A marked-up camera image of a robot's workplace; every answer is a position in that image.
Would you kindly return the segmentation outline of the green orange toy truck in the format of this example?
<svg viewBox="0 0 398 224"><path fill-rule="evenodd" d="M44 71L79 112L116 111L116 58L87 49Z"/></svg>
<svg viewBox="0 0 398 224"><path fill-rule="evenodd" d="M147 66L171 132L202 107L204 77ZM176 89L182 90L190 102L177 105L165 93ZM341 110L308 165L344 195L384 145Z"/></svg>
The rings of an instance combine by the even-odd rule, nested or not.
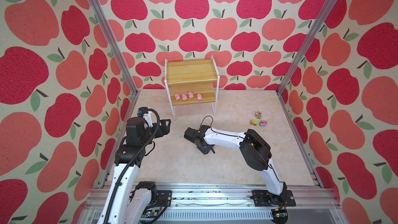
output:
<svg viewBox="0 0 398 224"><path fill-rule="evenodd" d="M253 120L250 121L250 124L251 124L251 125L254 125L254 126L258 126L258 125L260 125L260 121L259 121L259 120L254 120L254 119L253 119Z"/></svg>

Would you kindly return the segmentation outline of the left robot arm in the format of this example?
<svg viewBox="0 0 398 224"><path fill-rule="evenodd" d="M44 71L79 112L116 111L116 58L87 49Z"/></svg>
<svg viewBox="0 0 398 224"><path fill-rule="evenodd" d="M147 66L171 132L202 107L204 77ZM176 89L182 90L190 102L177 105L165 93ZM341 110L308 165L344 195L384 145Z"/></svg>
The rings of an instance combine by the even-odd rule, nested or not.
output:
<svg viewBox="0 0 398 224"><path fill-rule="evenodd" d="M160 120L149 127L143 117L127 120L126 136L115 154L112 185L99 224L137 224L150 204L157 200L157 187L153 181L133 183L146 154L146 146L155 138L170 132L171 120Z"/></svg>

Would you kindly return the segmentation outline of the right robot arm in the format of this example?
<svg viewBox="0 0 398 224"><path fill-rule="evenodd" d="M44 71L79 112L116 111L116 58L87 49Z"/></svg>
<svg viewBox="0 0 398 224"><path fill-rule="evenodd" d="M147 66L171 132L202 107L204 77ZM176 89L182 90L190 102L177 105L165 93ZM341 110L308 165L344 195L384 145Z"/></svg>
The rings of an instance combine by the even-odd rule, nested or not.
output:
<svg viewBox="0 0 398 224"><path fill-rule="evenodd" d="M227 132L201 125L198 130L187 128L184 138L195 144L205 155L214 151L216 145L239 150L246 164L260 172L267 187L267 201L272 206L285 205L287 185L276 173L270 145L255 130Z"/></svg>

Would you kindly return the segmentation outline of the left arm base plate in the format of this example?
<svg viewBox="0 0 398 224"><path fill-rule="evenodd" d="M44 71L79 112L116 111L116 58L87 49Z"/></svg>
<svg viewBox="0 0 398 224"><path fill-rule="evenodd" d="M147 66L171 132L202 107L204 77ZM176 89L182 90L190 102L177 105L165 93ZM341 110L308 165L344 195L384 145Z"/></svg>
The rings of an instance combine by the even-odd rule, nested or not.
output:
<svg viewBox="0 0 398 224"><path fill-rule="evenodd" d="M155 218L166 207L171 206L171 200L171 190L158 190L154 201L144 209L142 218Z"/></svg>

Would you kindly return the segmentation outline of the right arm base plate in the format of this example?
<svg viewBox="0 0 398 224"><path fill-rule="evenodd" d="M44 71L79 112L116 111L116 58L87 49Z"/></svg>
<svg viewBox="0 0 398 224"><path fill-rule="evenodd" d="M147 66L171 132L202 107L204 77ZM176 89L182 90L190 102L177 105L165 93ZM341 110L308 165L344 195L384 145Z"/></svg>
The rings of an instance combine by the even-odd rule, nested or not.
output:
<svg viewBox="0 0 398 224"><path fill-rule="evenodd" d="M281 195L269 193L267 190L253 190L250 198L256 207L295 207L296 202L291 190L285 190Z"/></svg>

